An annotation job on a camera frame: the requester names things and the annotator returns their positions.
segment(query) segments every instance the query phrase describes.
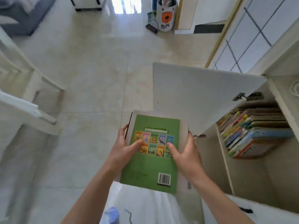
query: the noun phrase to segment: person's left hand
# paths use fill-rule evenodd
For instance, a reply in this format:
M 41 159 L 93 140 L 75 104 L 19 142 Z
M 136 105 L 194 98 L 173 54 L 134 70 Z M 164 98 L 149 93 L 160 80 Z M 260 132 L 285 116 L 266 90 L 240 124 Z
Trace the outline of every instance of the person's left hand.
M 125 165 L 127 165 L 137 149 L 140 149 L 143 144 L 143 140 L 140 139 L 134 142 L 132 145 L 126 146 L 124 134 L 125 129 L 127 129 L 128 126 L 129 124 L 119 129 L 116 142 L 113 145 L 109 157 L 106 160 L 106 164 L 115 174 L 119 173 L 125 167 Z

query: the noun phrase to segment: person's right thumb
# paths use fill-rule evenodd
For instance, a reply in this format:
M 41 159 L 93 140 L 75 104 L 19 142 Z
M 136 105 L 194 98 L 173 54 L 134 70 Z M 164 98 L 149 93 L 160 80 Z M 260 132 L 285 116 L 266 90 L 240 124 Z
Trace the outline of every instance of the person's right thumb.
M 167 147 L 170 150 L 172 157 L 176 160 L 180 156 L 180 153 L 178 152 L 174 144 L 167 142 Z

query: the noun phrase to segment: hand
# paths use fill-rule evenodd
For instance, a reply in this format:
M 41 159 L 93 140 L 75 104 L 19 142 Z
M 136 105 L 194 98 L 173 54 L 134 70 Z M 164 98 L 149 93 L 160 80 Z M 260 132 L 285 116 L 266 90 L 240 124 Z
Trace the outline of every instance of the hand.
M 116 142 L 106 160 L 106 164 L 115 174 L 119 173 L 125 167 L 125 165 L 128 164 L 136 150 L 140 149 L 143 144 L 143 140 L 140 139 L 134 142 L 132 145 L 126 146 L 124 134 L 125 129 L 127 129 L 128 126 L 129 124 L 119 129 Z
M 189 182 L 193 183 L 195 179 L 207 176 L 191 132 L 188 134 L 188 142 L 182 154 L 179 153 L 172 143 L 168 142 L 167 146 L 179 171 Z

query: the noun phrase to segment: bed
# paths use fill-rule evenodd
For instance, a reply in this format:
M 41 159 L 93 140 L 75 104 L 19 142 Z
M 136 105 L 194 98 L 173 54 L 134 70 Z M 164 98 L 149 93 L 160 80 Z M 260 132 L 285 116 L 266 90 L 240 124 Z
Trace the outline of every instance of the bed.
M 0 26 L 9 35 L 32 35 L 55 0 L 0 0 Z

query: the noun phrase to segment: tile floor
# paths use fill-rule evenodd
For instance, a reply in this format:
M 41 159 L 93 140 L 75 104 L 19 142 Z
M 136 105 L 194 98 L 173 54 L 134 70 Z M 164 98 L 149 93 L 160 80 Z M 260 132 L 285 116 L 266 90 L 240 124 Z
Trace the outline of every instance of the tile floor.
M 150 0 L 141 0 L 141 13 L 127 14 L 123 7 L 124 14 L 115 14 L 115 8 L 106 0 L 102 12 L 77 13 L 70 0 L 57 0 L 31 37 L 14 38 L 66 91 L 45 85 L 35 98 L 43 111 L 58 116 L 59 136 L 23 126 L 4 152 L 0 221 L 10 216 L 13 223 L 58 223 L 131 112 L 152 111 L 151 64 L 203 67 L 219 36 L 154 35 L 145 29 Z

